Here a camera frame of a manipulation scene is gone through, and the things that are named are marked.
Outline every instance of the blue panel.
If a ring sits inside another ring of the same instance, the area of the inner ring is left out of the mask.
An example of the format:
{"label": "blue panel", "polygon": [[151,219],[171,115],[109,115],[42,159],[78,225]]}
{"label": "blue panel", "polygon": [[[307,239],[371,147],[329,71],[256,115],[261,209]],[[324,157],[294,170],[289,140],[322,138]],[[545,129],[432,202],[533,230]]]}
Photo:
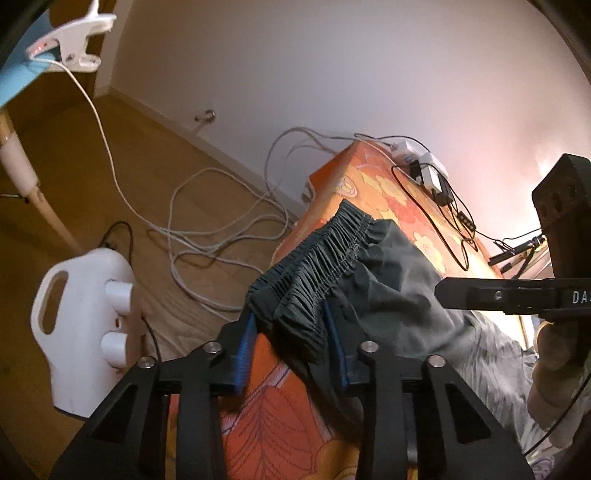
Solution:
{"label": "blue panel", "polygon": [[[8,60],[0,70],[0,107],[21,93],[40,74],[47,70],[47,63],[30,61],[25,50],[38,38],[53,30],[49,22],[49,13],[40,16],[22,36]],[[39,55],[41,58],[56,59],[52,52]]]}

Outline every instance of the power adapter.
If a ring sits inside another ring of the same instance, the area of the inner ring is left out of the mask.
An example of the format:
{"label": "power adapter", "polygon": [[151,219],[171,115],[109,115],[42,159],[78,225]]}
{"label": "power adapter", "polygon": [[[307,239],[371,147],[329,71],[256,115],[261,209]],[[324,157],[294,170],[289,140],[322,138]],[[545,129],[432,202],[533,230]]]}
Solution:
{"label": "power adapter", "polygon": [[423,185],[440,207],[454,202],[452,188],[447,179],[439,173],[438,168],[435,168],[431,163],[425,164],[419,160],[411,162],[408,167],[410,177],[419,185]]}

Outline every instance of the grey fabric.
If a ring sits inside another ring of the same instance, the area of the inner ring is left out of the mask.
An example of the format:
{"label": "grey fabric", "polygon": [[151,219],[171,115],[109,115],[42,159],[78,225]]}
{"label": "grey fabric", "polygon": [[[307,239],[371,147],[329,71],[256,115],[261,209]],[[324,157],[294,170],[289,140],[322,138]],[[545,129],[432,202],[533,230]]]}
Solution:
{"label": "grey fabric", "polygon": [[334,218],[253,284],[246,298],[275,351],[302,378],[328,421],[356,436],[361,410],[330,382],[320,302],[338,299],[348,321],[401,356],[439,353],[523,449],[543,432],[527,412],[532,351],[481,314],[445,310],[437,270],[399,227],[344,200]]}

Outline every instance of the wooden floor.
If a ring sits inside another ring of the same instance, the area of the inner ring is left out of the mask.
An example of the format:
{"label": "wooden floor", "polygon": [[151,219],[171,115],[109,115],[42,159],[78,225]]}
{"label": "wooden floor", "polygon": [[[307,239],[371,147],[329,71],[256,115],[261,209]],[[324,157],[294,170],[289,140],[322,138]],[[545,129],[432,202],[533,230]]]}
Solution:
{"label": "wooden floor", "polygon": [[[122,190],[149,220],[165,225],[174,188],[203,167],[217,162],[121,101],[106,96],[96,102],[111,145]],[[222,321],[187,298],[173,283],[164,239],[149,231],[124,205],[113,185],[98,128],[87,104],[47,118],[19,132],[41,188],[73,235],[87,249],[97,246],[108,226],[127,220],[134,229],[134,270],[141,285],[143,311],[153,325],[164,359],[185,355],[215,338]],[[236,218],[252,202],[232,180],[216,174],[197,179],[178,201],[175,228],[208,230]],[[0,171],[0,192],[13,192]],[[272,211],[260,206],[259,213]],[[269,235],[280,230],[267,222],[254,229]],[[125,232],[116,237],[126,251]],[[244,241],[225,256],[268,266],[278,242]],[[30,310],[43,275],[70,258],[69,250],[20,200],[0,199],[0,424],[40,478],[80,427],[53,409],[45,357],[30,329]],[[181,264],[196,291],[241,304],[258,276],[231,265],[206,265],[193,258]]]}

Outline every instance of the elastic waistband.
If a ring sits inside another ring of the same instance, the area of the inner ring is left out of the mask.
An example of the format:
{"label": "elastic waistband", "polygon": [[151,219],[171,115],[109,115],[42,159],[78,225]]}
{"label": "elastic waistband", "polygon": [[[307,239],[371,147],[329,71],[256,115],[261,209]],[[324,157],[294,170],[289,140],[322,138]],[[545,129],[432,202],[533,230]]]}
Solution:
{"label": "elastic waistband", "polygon": [[265,333],[289,341],[309,362],[325,349],[320,302],[357,259],[360,248],[385,236],[387,222],[343,200],[324,227],[253,283],[246,296]]}

